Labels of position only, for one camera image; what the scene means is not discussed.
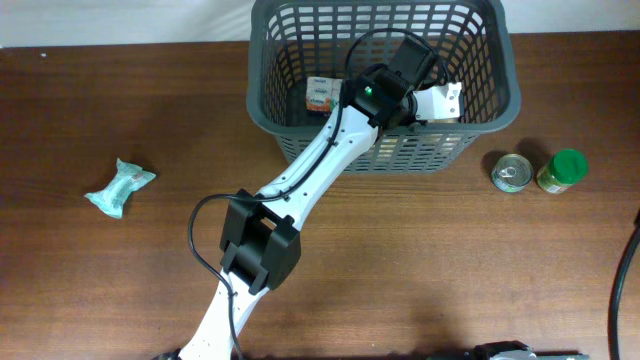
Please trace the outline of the multipack of tissue packets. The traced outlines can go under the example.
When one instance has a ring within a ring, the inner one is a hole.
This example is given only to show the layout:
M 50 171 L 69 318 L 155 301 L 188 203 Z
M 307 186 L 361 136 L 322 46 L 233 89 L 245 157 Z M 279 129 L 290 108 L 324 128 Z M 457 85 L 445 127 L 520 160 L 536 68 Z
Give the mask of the multipack of tissue packets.
M 330 114 L 339 103 L 342 80 L 308 77 L 305 105 L 313 113 Z

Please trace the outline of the grey plastic shopping basket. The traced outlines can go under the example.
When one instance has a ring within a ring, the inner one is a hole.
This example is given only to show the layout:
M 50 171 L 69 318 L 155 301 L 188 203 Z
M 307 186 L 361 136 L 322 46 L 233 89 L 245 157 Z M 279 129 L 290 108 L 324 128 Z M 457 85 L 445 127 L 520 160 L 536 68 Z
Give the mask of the grey plastic shopping basket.
M 379 132 L 352 173 L 439 171 L 520 111 L 499 0 L 258 1 L 250 23 L 248 112 L 288 160 L 328 124 L 307 105 L 315 77 Z

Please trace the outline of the silver pull-tab tin can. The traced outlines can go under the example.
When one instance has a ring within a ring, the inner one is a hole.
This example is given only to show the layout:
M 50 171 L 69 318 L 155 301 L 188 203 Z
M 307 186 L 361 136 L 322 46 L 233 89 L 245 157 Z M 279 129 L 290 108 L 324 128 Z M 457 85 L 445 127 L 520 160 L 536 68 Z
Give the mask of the silver pull-tab tin can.
M 517 193 L 526 188 L 533 179 L 533 167 L 523 156 L 502 156 L 491 172 L 493 184 L 503 192 Z

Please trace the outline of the teal snack packet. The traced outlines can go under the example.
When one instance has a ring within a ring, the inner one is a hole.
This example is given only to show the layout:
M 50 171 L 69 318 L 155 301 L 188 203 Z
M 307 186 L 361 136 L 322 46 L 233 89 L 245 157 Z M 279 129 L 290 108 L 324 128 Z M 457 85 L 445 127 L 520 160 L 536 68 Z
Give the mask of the teal snack packet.
M 154 173 L 144 170 L 141 166 L 118 158 L 116 174 L 110 183 L 100 191 L 86 193 L 84 197 L 107 216 L 121 219 L 129 196 L 146 186 L 155 177 Z

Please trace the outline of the green-lidded glass jar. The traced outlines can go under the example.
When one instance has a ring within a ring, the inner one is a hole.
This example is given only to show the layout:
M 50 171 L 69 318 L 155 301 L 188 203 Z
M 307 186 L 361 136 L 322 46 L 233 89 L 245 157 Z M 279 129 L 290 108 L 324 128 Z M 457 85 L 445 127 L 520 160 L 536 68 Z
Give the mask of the green-lidded glass jar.
M 545 192 L 560 194 L 581 182 L 588 172 L 588 160 L 580 151 L 563 149 L 539 169 L 536 181 Z

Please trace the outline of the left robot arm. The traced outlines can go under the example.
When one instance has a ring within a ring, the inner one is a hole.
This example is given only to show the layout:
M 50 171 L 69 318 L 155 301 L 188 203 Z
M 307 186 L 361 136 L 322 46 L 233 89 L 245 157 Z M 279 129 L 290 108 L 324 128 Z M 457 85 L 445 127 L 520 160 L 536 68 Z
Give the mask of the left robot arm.
M 258 301 L 297 265 L 309 213 L 438 63 L 427 41 L 408 32 L 390 63 L 372 65 L 358 76 L 347 68 L 337 106 L 296 160 L 256 194 L 241 189 L 226 195 L 223 257 L 212 272 L 218 288 L 195 335 L 167 358 L 242 358 L 238 334 Z

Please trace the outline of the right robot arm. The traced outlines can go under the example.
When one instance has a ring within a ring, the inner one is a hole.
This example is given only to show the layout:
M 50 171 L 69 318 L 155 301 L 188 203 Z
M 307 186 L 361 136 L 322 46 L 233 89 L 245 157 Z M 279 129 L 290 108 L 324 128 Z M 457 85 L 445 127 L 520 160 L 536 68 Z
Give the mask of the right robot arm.
M 535 352 L 519 341 L 504 341 L 477 345 L 470 352 L 474 360 L 590 360 L 580 353 Z

